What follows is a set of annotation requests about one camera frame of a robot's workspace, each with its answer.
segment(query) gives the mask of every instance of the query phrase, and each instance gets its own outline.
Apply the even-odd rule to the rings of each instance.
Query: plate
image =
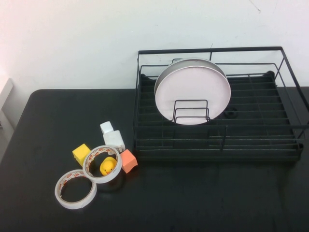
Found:
[[[183,125],[207,122],[206,107],[209,118],[216,118],[231,97],[223,71],[216,64],[197,58],[182,59],[168,66],[154,88],[159,112],[166,119]]]

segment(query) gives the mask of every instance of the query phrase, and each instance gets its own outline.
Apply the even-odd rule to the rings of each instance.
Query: black wire dish rack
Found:
[[[231,87],[227,108],[208,117],[207,99],[179,99],[171,121],[155,104],[160,73],[182,58],[205,58],[226,74]],[[300,158],[309,104],[282,47],[139,51],[134,145],[139,160],[274,160]],[[198,101],[207,123],[177,124],[177,102]]]

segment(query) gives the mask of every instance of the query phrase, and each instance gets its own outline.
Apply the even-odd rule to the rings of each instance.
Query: double-sided tape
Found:
[[[55,187],[55,196],[59,203],[67,208],[67,209],[80,209],[88,205],[95,197],[97,193],[97,185],[96,183],[91,181],[91,190],[88,193],[87,196],[85,196],[83,199],[77,201],[77,202],[67,202],[61,198],[61,190],[63,186],[71,179],[76,177],[86,177],[83,170],[77,169],[70,171],[68,173],[65,173],[57,182]]]
[[[89,171],[90,163],[94,160],[96,156],[103,152],[108,152],[109,155],[116,155],[117,159],[117,164],[114,170],[111,171],[106,176],[102,177],[93,177],[93,175]],[[84,164],[83,164],[83,169],[80,170],[73,170],[68,173],[65,173],[57,182],[56,187],[55,187],[55,196],[56,199],[59,201],[59,203],[67,208],[67,209],[80,209],[88,205],[95,197],[97,193],[97,184],[103,184],[107,183],[111,180],[113,180],[121,171],[122,167],[122,159],[119,154],[119,152],[109,146],[98,146],[94,148],[92,151],[89,152],[89,154],[85,157]],[[77,202],[67,202],[61,198],[61,190],[63,186],[71,179],[76,178],[76,177],[87,177],[88,179],[91,180],[91,190],[88,193],[86,197],[83,199],[77,201]]]
[[[108,152],[109,155],[112,155],[112,154],[116,155],[116,160],[117,160],[116,167],[111,171],[111,173],[109,173],[106,176],[94,177],[89,171],[90,163],[94,160],[96,156],[98,156],[99,154],[103,152]],[[120,173],[121,168],[122,168],[121,156],[115,148],[110,147],[110,146],[98,146],[94,148],[85,157],[84,164],[83,164],[83,171],[84,171],[85,176],[88,179],[90,179],[92,182],[97,183],[97,184],[103,184],[103,183],[107,183],[113,180]]]

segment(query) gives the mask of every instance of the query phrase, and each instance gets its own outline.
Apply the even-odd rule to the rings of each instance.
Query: rubber duck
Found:
[[[103,176],[106,176],[112,172],[112,170],[116,167],[116,164],[117,160],[115,160],[113,157],[107,157],[100,165],[100,172]]]

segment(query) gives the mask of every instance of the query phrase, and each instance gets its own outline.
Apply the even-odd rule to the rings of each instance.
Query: white cube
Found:
[[[119,152],[123,152],[126,149],[121,133],[118,130],[103,134],[103,139],[106,146],[112,146]]]
[[[114,131],[110,121],[100,124],[100,127],[101,127],[102,134],[106,134],[106,133]]]

